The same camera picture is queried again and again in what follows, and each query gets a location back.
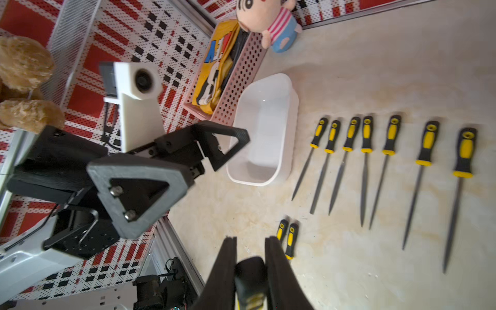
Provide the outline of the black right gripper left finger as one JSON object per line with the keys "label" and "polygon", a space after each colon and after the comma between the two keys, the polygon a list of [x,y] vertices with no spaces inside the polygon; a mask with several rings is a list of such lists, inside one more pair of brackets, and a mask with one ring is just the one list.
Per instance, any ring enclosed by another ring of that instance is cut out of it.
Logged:
{"label": "black right gripper left finger", "polygon": [[191,309],[234,309],[237,239],[226,237],[201,295]]}

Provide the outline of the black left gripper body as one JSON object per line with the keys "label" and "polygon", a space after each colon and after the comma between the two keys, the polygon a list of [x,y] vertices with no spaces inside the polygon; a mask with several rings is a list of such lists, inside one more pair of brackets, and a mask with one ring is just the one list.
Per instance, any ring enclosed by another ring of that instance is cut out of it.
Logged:
{"label": "black left gripper body", "polygon": [[[193,125],[124,154],[187,166],[195,180],[205,170],[192,130]],[[103,146],[50,126],[14,168],[6,184],[10,191],[56,205],[48,217],[52,229],[39,242],[43,251],[88,259],[122,238],[87,172],[90,162],[112,155]]]}

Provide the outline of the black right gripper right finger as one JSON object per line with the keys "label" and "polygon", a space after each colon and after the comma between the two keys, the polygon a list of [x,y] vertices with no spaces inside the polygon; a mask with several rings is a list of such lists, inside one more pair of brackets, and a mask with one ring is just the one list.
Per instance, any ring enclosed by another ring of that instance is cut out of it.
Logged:
{"label": "black right gripper right finger", "polygon": [[276,236],[265,241],[268,309],[313,309]]}

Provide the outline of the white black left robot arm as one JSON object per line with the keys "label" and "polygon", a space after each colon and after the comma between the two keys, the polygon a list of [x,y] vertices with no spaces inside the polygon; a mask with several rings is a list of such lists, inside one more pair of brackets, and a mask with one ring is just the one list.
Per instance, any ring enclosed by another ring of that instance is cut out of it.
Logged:
{"label": "white black left robot arm", "polygon": [[204,158],[218,170],[249,140],[245,129],[201,121],[110,154],[104,146],[46,126],[6,186],[56,206],[1,247],[1,301],[120,239],[139,238],[204,174]]}

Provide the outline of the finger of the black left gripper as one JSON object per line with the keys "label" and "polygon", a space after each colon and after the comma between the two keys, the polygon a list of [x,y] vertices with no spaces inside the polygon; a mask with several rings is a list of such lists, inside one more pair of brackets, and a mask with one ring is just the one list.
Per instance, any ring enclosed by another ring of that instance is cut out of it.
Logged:
{"label": "finger of the black left gripper", "polygon": [[124,239],[141,236],[195,183],[187,166],[131,154],[94,160],[87,172]]}
{"label": "finger of the black left gripper", "polygon": [[247,130],[211,121],[193,125],[192,132],[214,171],[221,169],[250,142]]}

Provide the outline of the white plastic storage box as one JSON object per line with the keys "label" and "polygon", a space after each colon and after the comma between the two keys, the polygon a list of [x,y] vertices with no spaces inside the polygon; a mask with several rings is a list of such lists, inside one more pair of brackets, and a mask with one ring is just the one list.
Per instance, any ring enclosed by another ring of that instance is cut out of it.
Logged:
{"label": "white plastic storage box", "polygon": [[247,130],[250,142],[227,163],[231,181],[263,187],[288,179],[298,106],[292,81],[283,73],[258,80],[244,90],[233,125]]}

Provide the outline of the black yellow file tool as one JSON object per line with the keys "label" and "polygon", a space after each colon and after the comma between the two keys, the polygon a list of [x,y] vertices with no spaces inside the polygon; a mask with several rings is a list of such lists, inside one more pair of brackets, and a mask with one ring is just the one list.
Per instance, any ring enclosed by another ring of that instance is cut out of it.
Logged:
{"label": "black yellow file tool", "polygon": [[337,136],[340,132],[340,127],[341,127],[341,121],[340,120],[335,120],[331,124],[331,128],[329,130],[328,144],[327,144],[326,149],[325,149],[326,157],[325,157],[324,165],[323,165],[321,172],[320,172],[319,181],[317,184],[315,195],[313,197],[313,202],[311,205],[310,214],[315,214],[316,206],[317,206],[318,201],[319,201],[320,192],[321,192],[321,189],[322,189],[325,177],[326,177],[325,175],[326,175],[326,171],[328,168],[328,161],[329,161],[330,155],[335,152],[335,141],[336,141]]}

